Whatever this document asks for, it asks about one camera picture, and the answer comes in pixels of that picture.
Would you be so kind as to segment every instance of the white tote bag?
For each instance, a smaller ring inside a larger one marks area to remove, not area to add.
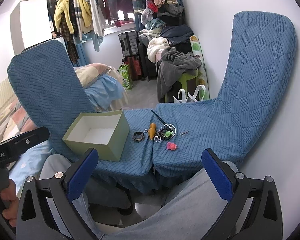
[[[173,102],[174,103],[185,103],[186,102],[186,91],[184,89],[180,89],[178,93],[178,99],[173,97]]]
[[[186,102],[189,103],[189,102],[198,102],[198,100],[196,99],[196,97],[198,96],[200,90],[203,90],[203,94],[201,94],[201,97],[199,96],[199,101],[203,101],[204,99],[204,96],[207,92],[207,89],[204,85],[199,85],[197,86],[197,88],[195,89],[195,92],[193,94],[193,96],[190,95],[190,93],[188,92],[188,97],[186,99]]]

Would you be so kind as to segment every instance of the white fluffy jacket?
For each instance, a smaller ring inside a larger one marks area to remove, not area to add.
[[[155,56],[157,55],[158,50],[165,49],[169,47],[168,40],[163,37],[153,38],[149,42],[147,49],[149,60],[155,63]]]

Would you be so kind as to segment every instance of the open cardboard box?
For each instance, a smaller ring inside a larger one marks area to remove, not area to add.
[[[106,113],[81,113],[63,137],[76,154],[89,148],[98,151],[99,159],[120,161],[130,127],[122,110]]]

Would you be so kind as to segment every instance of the green stool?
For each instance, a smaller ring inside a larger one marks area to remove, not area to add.
[[[196,72],[196,75],[195,75],[195,76],[189,75],[188,73],[183,73],[182,76],[178,79],[178,82],[181,83],[181,88],[185,90],[186,95],[188,94],[187,81],[192,80],[192,79],[195,78],[195,83],[196,83],[196,85],[199,84],[198,70],[196,69],[195,72]],[[164,102],[165,102],[165,103],[168,103],[168,96],[167,96],[167,94],[166,94],[165,97],[164,97]]]

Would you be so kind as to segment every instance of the pink toy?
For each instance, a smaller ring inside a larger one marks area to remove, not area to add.
[[[167,143],[167,149],[168,150],[175,151],[177,148],[178,148],[178,146],[175,143],[171,143],[171,142]]]

